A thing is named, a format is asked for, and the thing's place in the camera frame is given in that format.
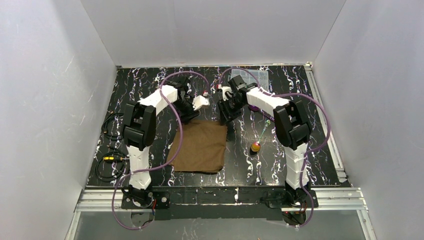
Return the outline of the brown burlap napkin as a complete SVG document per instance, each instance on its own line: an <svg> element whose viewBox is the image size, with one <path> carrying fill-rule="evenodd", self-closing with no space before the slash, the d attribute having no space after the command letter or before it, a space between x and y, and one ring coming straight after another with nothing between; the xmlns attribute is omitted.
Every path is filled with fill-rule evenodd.
<svg viewBox="0 0 424 240"><path fill-rule="evenodd" d="M193 119L182 129L182 146L170 163L174 171L219 172L225 163L228 128L217 121Z"/></svg>

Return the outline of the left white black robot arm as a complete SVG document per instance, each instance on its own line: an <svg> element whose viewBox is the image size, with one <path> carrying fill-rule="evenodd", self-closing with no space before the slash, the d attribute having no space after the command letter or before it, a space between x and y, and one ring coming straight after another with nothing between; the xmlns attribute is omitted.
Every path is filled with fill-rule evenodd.
<svg viewBox="0 0 424 240"><path fill-rule="evenodd" d="M124 108L121 134L126 145L130 164L129 186L122 189L124 196L138 206L153 204L153 195L147 190L151 176L149 152L157 130L157 114L172 103L182 124L189 123L200 112L194 107L195 97L190 93L188 77L180 77L163 85L149 96Z"/></svg>

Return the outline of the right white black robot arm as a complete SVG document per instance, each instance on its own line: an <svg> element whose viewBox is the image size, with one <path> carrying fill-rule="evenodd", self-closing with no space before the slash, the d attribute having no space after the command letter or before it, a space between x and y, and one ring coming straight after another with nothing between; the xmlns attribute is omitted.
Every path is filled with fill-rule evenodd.
<svg viewBox="0 0 424 240"><path fill-rule="evenodd" d="M277 97L257 83L246 83L241 75L231 78L228 86L218 84L217 90L222 95L217 103L222 125L241 116L242 108L247 105L259 108L274 120L276 138L284 148L287 174L284 191L276 197L263 198L263 201L283 205L305 202L310 191L304 167L305 153L312 126L302 101Z"/></svg>

